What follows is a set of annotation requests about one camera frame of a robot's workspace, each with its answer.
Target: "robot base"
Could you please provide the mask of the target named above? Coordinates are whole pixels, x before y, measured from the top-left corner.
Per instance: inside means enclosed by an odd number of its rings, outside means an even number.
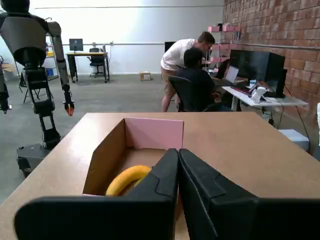
[[[16,150],[16,160],[25,178],[42,162],[50,151],[51,149],[45,149],[40,143],[21,146]]]

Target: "man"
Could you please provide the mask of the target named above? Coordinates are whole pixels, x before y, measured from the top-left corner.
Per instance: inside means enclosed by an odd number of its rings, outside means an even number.
[[[215,38],[211,33],[204,31],[200,37],[195,39],[182,39],[174,43],[161,59],[161,75],[164,80],[164,98],[162,100],[162,111],[166,112],[170,101],[176,94],[175,89],[169,82],[168,77],[176,74],[180,68],[184,68],[185,51],[191,48],[197,48],[202,55],[207,53],[215,43]]]
[[[179,69],[175,75],[177,77],[188,79],[192,82],[192,87],[196,93],[199,93],[193,99],[197,109],[204,110],[209,105],[213,105],[215,100],[220,98],[216,92],[216,86],[209,74],[202,69],[203,53],[200,49],[193,47],[184,53],[184,65],[186,68]],[[215,104],[211,109],[215,112],[231,112],[231,109],[222,104]]]

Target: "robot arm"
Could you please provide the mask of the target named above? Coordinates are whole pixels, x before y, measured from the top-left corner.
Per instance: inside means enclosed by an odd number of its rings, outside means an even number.
[[[60,81],[62,89],[64,91],[64,108],[69,116],[72,116],[75,111],[74,102],[71,100],[70,85],[68,79],[67,64],[64,55],[64,49],[61,40],[61,28],[57,22],[48,22],[49,34],[51,36],[51,41],[53,44],[53,51],[55,55],[55,60],[58,67],[58,74],[60,76]]]
[[[3,59],[1,57],[1,60],[0,60],[0,110],[2,110],[4,114],[6,114],[7,110],[11,108],[8,104],[9,93],[8,93],[7,86],[5,84],[5,77],[4,77],[4,71],[2,69],[2,63],[3,63]]]

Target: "blue bin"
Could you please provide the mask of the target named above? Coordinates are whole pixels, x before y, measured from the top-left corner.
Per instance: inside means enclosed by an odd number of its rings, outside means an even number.
[[[46,68],[46,74],[48,77],[53,77],[54,76],[54,69],[53,68]]]

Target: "black shirt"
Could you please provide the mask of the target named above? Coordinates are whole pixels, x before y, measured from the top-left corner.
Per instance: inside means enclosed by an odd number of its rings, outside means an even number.
[[[175,75],[192,82],[192,87],[197,95],[195,101],[200,109],[205,109],[208,105],[215,103],[212,93],[214,93],[216,85],[206,71],[197,68],[181,68]]]

